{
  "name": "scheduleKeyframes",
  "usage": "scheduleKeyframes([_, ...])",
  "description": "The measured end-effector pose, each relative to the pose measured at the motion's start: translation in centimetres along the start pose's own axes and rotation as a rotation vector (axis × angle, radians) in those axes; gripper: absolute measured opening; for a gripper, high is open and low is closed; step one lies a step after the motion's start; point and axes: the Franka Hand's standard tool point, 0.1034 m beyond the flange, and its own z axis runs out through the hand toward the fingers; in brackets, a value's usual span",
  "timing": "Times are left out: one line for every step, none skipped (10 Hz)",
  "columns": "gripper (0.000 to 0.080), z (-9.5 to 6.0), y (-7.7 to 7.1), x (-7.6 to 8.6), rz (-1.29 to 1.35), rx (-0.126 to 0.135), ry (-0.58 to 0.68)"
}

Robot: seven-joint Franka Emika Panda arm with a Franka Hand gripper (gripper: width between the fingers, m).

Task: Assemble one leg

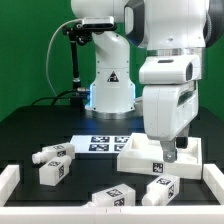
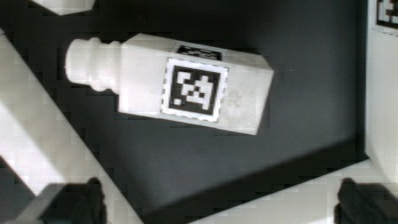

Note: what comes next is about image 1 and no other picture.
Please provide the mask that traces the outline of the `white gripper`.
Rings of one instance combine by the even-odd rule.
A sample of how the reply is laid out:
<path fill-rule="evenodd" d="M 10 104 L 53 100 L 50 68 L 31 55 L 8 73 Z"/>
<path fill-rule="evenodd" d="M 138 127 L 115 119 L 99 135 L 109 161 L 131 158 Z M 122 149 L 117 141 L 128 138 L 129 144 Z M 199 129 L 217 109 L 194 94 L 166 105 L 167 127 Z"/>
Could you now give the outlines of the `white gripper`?
<path fill-rule="evenodd" d="M 163 160 L 177 160 L 177 148 L 186 149 L 188 138 L 176 137 L 198 113 L 198 55 L 148 57 L 140 68 L 145 133 L 160 140 Z"/>

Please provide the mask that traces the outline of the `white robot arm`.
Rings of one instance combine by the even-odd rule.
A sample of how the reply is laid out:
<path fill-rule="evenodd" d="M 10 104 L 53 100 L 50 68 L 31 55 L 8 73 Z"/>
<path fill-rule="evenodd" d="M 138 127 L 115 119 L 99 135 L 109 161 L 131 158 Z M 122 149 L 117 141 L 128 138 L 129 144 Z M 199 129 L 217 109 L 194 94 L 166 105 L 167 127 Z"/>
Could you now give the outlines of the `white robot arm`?
<path fill-rule="evenodd" d="M 142 116 L 148 138 L 166 162 L 177 160 L 176 138 L 198 113 L 204 28 L 210 0 L 71 0 L 83 26 L 122 22 L 126 38 L 150 53 L 139 70 Z"/>

